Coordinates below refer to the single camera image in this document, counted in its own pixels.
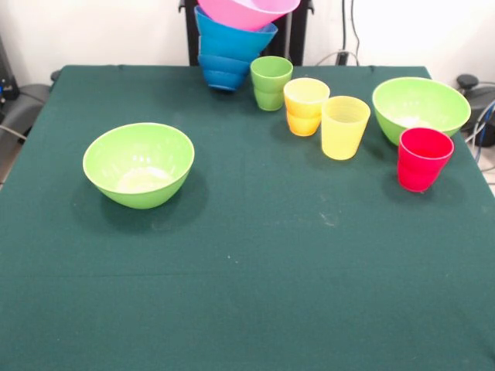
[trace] stacked blue bowls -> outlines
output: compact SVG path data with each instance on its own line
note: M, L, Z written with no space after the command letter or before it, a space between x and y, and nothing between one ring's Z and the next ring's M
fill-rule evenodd
M249 74L251 62L277 33L277 27L270 23L256 32L245 31L213 21L200 6L194 12L200 33L198 62L208 86L237 90Z

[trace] cable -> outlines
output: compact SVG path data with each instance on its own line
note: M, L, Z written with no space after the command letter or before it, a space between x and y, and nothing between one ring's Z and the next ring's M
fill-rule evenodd
M489 167L489 168L483 168L483 169L481 169L480 171L481 171L481 172L489 172L490 170L495 170L495 165L494 165L494 166L491 166L491 167Z
M357 35L356 32L356 25L354 24L354 0L350 0L350 22L353 26L354 36L356 37L356 41L357 41L356 44L356 59L357 59L357 56L359 55L359 45L361 44L361 40L359 40L359 36Z
M339 54L341 52L349 53L351 56L353 56L354 59L356 60L356 65L359 66L359 60L357 58L357 55L354 54L353 52L350 52L349 50L339 50L338 52L333 52L333 53L327 54L315 66L319 66L320 64L325 62L327 59L329 59L331 56L335 56L336 54Z
M484 123L487 123L491 119L492 112L493 112L493 106L485 114ZM480 139L478 141L478 152L476 153L476 157L475 157L476 163L478 163L480 161L481 146L483 145L483 139L485 138L485 132L486 132L486 125L483 126L483 130L481 131Z
M476 139L475 139L475 137L476 137L476 136L477 136L477 135L478 135L478 134L479 134L479 133L480 133L480 132L481 132L481 131L485 128L485 125L486 125L486 122L483 122L483 123L481 124L481 126L479 126L479 125L480 125L480 123L482 122L481 120L483 119L483 117L485 116L485 114L488 112L488 110L489 110L489 109L490 109L493 105L495 105L495 99L494 99L494 100L492 100L492 101L490 102L490 104L488 104L488 105L485 107L485 109L483 110L483 112L481 112L481 114L479 115L479 117L478 117L478 119L476 120L476 123L475 123L475 125L474 125L474 130L473 130L473 133L472 133L469 137L467 137L467 138L465 139L465 141L464 141L465 143L469 143L469 141L473 140L473 146L472 146L472 148L473 148L473 149L474 149L474 141L476 140Z
M27 140L27 138L24 135L18 133L15 130L12 130L11 128L7 128L6 126L0 125L0 129L5 130L5 131L7 131L8 133L10 133L12 135L15 135L17 138L21 138L23 140Z
M24 93L23 91L20 91L19 94L20 95L25 95L26 97L30 97L31 99L34 99L34 100L40 102L41 104L45 104L46 103L46 102L43 102L41 99L35 97L34 95Z
M342 50L347 45L347 27L346 27L346 0L342 0Z

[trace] bowl rim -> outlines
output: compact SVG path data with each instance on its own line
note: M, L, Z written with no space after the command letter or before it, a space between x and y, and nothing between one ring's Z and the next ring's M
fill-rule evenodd
M220 23L220 22L217 22L215 21L214 19L212 19L211 17L208 16L208 14L204 11L204 9L201 7L201 5L196 5L194 7L194 12L207 19L208 21L211 21L212 23L216 24L216 25L220 25L226 29L230 29L230 30L233 30L234 33L237 33L237 34L258 34L258 35L262 35L262 36L266 36L266 35L271 35L271 34L275 34L278 32L278 27L273 23L268 23L266 26L263 26L261 27L258 31L247 31L246 29L236 29L235 27L230 27L230 26L227 26L227 25L224 25L223 23Z
M198 53L198 62L201 60L223 60L224 62L232 62L232 63L237 63L237 64L242 64L243 66L250 66L251 64L248 61L245 60L236 60L235 58L230 58L229 56L214 56L213 54L202 54Z
M167 182L165 185L161 185L160 187L155 187L153 189L150 189L150 190L147 190L147 191L144 191L144 192L118 192L115 189L110 189L108 187L104 187L104 186L100 185L98 182L96 182L94 180L94 178L92 176L90 176L90 174L87 171L87 167L86 167L87 156L88 156L89 151L102 138L106 137L107 135L110 135L112 132L119 131L119 130L122 130L124 128L129 128L131 126L159 126L161 128L165 127L165 128L167 128L169 130L177 131L180 135L182 135L186 139L186 141L189 143L189 146L191 147L191 151L192 151L192 153L191 153L191 160L190 160L189 164L187 165L186 170L184 170L183 172L181 172L180 173L180 176L174 177L173 180L171 180L170 182ZM189 137L186 134L184 134L178 128L174 128L173 126L170 126L170 125L167 125L167 124L159 124L159 123L156 123L156 122L135 122L135 123L132 123L132 124L124 124L124 125L117 126L116 128L113 128L113 129L111 129L109 131L106 131L102 135L100 135L99 137L97 137L96 139L94 139L91 142L91 144L86 148L86 151L84 152L84 156L83 156L83 171L84 171L84 174L86 175L86 177L90 180L90 182L92 182L99 189L103 189L104 191L112 192L112 193L117 193L119 195L144 195L144 194L147 194L147 193L158 191L159 189L164 189L164 188L172 185L173 183L179 181L185 174L187 174L187 172L193 166L194 156L195 156L195 151L194 151L194 144L193 144L193 142L189 139Z
M383 117L385 117L387 120L389 120L392 124L397 125L400 128L409 129L409 128L406 128L403 125L400 125L400 124L396 123L390 116L388 116L387 114L384 114L382 112L382 107L380 107L380 105L376 103L376 95L377 95L378 90L380 88L382 88L384 85L389 84L389 83L393 83L393 82L396 82L396 81L399 81L399 80L428 81L428 83L433 83L433 84L439 85L441 87L446 87L447 89L451 90L454 94L457 94L459 97L462 98L464 104L468 108L468 111L466 113L466 117L463 119L463 123L457 124L457 125L452 126L450 128L442 128L442 129L433 128L433 129L435 129L437 131L444 132L444 133L447 132L447 131L456 130L456 129L459 129L461 126L463 126L469 120L469 118L471 117L471 106L469 105L469 102L467 101L466 97L464 97L459 91L457 91L453 87L447 85L446 83L442 83L440 81L436 81L436 80L429 79L429 78L426 78L426 77L402 76L402 77L395 77L393 79L385 80L384 82L382 82L379 85L377 85L377 87L374 88L373 94L372 94L372 97L371 97L371 100L373 101L373 107L374 107L374 109L377 110Z
M263 8L259 8L254 3L253 4L249 4L249 3L244 4L243 2L240 2L238 0L234 0L234 2L239 4L240 6L247 8L247 9L254 10L255 12L260 12L263 14L285 15L287 13L293 12L301 3L301 0L294 0L294 3L291 6L289 6L287 9L284 9L282 11L277 11L277 12L274 12L272 10L265 10Z

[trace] plastic cup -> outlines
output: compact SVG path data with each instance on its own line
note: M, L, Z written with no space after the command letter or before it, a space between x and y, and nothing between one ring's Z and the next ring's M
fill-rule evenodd
M322 106L322 150L334 160L353 157L370 118L371 109L355 97L331 97Z
M398 181L411 192L424 192L447 165L454 143L441 131L412 128L399 138Z
M330 88L322 81L302 77L284 87L287 122L298 136L315 134L322 120L322 104L330 96Z
M254 97L263 111L276 111L284 105L284 86L292 78L292 63L280 56L262 56L251 63Z

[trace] pink bowl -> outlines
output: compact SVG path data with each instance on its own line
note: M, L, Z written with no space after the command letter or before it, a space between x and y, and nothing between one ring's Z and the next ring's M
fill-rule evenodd
M258 31L292 12L301 0L198 0L208 16L223 25Z

